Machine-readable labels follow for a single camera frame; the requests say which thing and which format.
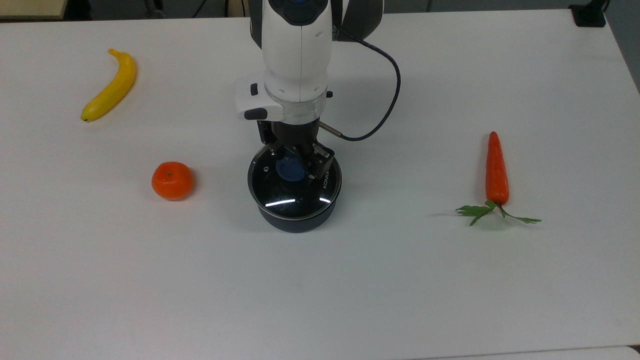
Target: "black stand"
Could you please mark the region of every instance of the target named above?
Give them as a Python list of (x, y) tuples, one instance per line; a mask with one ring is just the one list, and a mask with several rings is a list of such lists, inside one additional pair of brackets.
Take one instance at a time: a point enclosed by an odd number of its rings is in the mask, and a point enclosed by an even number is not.
[(570, 5), (573, 21), (581, 28), (604, 28), (607, 21), (602, 13), (606, 0), (592, 0), (587, 5)]

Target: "blue object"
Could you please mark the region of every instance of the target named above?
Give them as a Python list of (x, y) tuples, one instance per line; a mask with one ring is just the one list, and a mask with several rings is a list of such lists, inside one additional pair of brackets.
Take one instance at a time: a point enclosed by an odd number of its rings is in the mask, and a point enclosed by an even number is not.
[(282, 159), (276, 161), (276, 171), (286, 181), (300, 181), (305, 178), (305, 169), (298, 158), (291, 153), (287, 153)]

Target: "black cable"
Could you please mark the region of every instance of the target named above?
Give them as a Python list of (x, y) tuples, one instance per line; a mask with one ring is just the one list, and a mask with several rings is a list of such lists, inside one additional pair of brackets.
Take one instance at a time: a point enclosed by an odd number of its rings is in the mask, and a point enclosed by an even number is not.
[(200, 13), (200, 10), (202, 10), (202, 7), (204, 6), (204, 3), (206, 2), (207, 0), (202, 0), (202, 2), (200, 3), (200, 6), (198, 6), (198, 10), (196, 10), (196, 13), (193, 14), (193, 16), (191, 17), (192, 19), (198, 16), (198, 14)]
[(357, 37), (354, 37), (353, 35), (351, 35), (350, 33), (348, 33), (347, 31), (344, 31), (344, 29), (337, 27), (339, 31), (341, 31), (343, 34), (345, 34), (348, 38), (352, 39), (355, 42), (358, 42), (366, 47), (368, 47), (369, 49), (377, 52), (378, 54), (384, 56), (387, 60), (389, 60), (391, 62), (391, 65), (394, 66), (394, 69), (396, 70), (396, 93), (394, 94), (394, 99), (391, 100), (391, 105), (389, 105), (389, 109), (387, 110), (387, 113), (385, 114), (385, 116), (382, 118), (382, 120), (380, 120), (380, 122), (378, 123), (378, 125), (376, 127), (373, 128), (373, 130), (369, 131), (367, 134), (359, 136), (357, 138), (350, 138), (348, 136), (345, 136), (343, 134), (340, 134), (340, 138), (345, 139), (347, 141), (350, 142), (357, 142), (360, 140), (365, 140), (366, 138), (370, 137), (371, 135), (375, 134), (376, 131), (378, 131), (382, 125), (384, 125), (385, 121), (387, 121), (387, 118), (389, 118), (389, 115), (391, 114), (391, 111), (394, 109), (394, 106), (396, 105), (396, 101), (398, 100), (398, 95), (400, 94), (400, 68), (398, 67), (398, 64), (396, 63), (396, 61), (391, 57), (391, 55), (385, 53), (384, 51), (378, 49), (377, 47), (371, 45), (370, 43), (359, 39)]

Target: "black button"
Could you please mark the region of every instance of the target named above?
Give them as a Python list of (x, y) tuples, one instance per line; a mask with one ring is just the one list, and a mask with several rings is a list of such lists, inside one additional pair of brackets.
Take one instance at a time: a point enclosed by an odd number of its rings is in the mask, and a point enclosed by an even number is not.
[(291, 21), (297, 23), (307, 23), (316, 17), (316, 11), (313, 7), (307, 6), (289, 6), (284, 10), (284, 15)]
[(244, 112), (244, 118), (247, 120), (264, 120), (267, 115), (267, 109), (265, 108), (251, 109)]

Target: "floor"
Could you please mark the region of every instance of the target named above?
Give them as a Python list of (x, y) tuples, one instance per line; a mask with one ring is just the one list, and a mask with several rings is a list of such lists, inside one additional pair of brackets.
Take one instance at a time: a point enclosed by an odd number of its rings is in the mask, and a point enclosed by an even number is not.
[[(385, 0), (385, 12), (566, 9), (588, 0)], [(145, 0), (89, 0), (93, 20), (144, 19)], [(192, 17), (202, 0), (162, 0), (165, 18)], [(206, 0), (197, 17), (223, 17), (225, 0)], [(611, 0), (606, 12), (636, 87), (640, 89), (640, 0)]]

